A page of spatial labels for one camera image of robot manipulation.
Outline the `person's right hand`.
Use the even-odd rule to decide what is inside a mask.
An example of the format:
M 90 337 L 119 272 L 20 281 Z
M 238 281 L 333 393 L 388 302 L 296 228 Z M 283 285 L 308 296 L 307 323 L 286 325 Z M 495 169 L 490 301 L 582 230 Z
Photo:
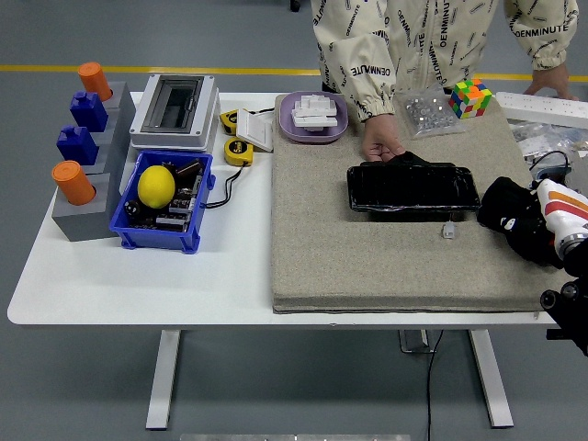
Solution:
M 387 162 L 404 154 L 406 150 L 399 140 L 395 116 L 381 114 L 366 119 L 361 148 L 368 162 Z

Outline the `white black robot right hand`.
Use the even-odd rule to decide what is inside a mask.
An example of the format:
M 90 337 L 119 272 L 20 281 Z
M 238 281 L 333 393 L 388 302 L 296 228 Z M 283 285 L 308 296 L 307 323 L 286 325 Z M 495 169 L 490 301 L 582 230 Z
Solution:
M 563 259 L 587 240 L 587 198 L 550 179 L 521 187 L 502 176 L 485 196 L 492 201 L 499 231 L 526 259 Z

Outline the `person's left hand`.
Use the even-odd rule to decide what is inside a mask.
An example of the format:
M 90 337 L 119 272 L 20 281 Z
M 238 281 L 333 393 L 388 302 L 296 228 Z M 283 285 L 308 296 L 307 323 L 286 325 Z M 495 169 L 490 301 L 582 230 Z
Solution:
M 559 99 L 579 100 L 570 92 L 569 73 L 565 63 L 546 70 L 534 70 L 531 83 L 524 94 L 534 96 L 545 88 L 554 90 Z

